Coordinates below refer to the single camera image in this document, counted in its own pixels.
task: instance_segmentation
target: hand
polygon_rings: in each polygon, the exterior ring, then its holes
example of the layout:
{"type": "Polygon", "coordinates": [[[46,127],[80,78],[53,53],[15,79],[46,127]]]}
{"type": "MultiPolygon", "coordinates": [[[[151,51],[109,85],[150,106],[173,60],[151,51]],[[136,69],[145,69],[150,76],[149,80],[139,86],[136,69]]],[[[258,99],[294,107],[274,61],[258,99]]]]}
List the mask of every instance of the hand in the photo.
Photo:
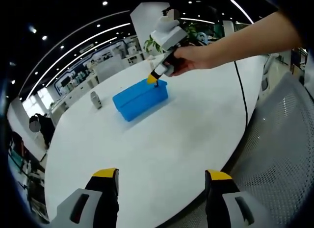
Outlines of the hand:
{"type": "Polygon", "coordinates": [[[176,58],[183,58],[184,62],[175,67],[171,76],[179,76],[187,71],[196,69],[210,69],[214,64],[208,59],[208,46],[181,47],[174,52],[176,58]]]}

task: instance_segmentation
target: ceiling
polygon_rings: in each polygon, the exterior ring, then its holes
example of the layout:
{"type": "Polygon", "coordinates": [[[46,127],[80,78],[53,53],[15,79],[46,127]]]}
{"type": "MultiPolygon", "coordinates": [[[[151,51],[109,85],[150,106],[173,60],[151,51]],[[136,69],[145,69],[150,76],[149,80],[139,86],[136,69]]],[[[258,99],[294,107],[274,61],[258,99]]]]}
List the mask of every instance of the ceiling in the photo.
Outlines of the ceiling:
{"type": "MultiPolygon", "coordinates": [[[[169,2],[180,13],[184,12],[184,17],[187,18],[222,23],[222,20],[230,20],[230,17],[232,17],[233,21],[250,23],[230,0],[7,0],[5,5],[7,21],[4,21],[4,47],[7,49],[4,52],[4,56],[8,77],[7,95],[9,99],[11,100],[19,94],[20,97],[25,99],[42,74],[75,45],[106,29],[131,23],[130,13],[141,2],[145,1],[169,2]],[[103,1],[107,1],[108,4],[103,6],[103,1]],[[74,33],[54,48],[31,73],[39,60],[73,31],[101,17],[126,10],[129,10],[129,12],[102,19],[74,33]],[[36,33],[32,33],[29,30],[29,26],[33,26],[37,30],[36,33]],[[47,36],[46,40],[42,40],[44,35],[47,36]],[[28,75],[30,75],[29,79],[21,90],[28,75]]],[[[242,6],[254,22],[276,10],[275,7],[264,0],[235,1],[242,6]]],[[[74,54],[79,54],[79,50],[82,47],[95,41],[100,43],[115,36],[118,39],[122,39],[128,33],[135,35],[132,23],[97,36],[74,49],[47,73],[35,89],[35,92],[58,73],[57,69],[65,67],[72,61],[75,58],[74,54]]]]}

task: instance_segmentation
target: potted plant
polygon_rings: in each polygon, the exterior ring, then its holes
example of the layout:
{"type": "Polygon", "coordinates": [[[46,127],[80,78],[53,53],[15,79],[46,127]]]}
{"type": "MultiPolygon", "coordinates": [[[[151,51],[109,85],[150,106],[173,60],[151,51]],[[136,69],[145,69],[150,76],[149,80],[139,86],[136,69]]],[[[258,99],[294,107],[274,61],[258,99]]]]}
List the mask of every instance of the potted plant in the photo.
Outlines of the potted plant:
{"type": "MultiPolygon", "coordinates": [[[[187,32],[187,37],[186,39],[191,39],[191,38],[195,38],[196,39],[196,28],[194,23],[182,23],[182,28],[187,32]]],[[[152,51],[152,48],[156,48],[156,50],[160,53],[162,53],[162,49],[160,47],[160,45],[151,37],[151,35],[149,35],[149,39],[145,41],[144,43],[144,50],[149,53],[152,51]]]]}

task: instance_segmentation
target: white round table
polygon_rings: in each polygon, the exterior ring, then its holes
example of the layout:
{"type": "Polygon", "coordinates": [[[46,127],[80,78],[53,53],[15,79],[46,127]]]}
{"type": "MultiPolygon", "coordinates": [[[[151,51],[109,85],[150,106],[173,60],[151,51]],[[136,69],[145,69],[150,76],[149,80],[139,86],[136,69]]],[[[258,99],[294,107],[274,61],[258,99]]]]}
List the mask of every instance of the white round table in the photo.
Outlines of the white round table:
{"type": "MultiPolygon", "coordinates": [[[[238,61],[249,119],[265,58],[238,61]]],[[[127,122],[112,97],[146,78],[147,61],[96,86],[103,107],[87,93],[62,116],[49,149],[45,196],[49,219],[100,169],[119,169],[117,228],[154,228],[205,188],[205,170],[221,170],[245,129],[245,110],[233,63],[165,77],[169,99],[127,122]]]]}

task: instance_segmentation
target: blue container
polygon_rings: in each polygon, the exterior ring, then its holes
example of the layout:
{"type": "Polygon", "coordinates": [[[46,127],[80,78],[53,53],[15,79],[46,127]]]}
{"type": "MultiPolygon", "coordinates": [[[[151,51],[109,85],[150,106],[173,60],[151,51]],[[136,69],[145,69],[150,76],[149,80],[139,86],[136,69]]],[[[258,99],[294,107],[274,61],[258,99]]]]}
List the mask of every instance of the blue container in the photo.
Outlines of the blue container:
{"type": "Polygon", "coordinates": [[[144,79],[115,95],[112,100],[125,120],[131,121],[149,108],[168,98],[167,82],[148,84],[144,79]]]}

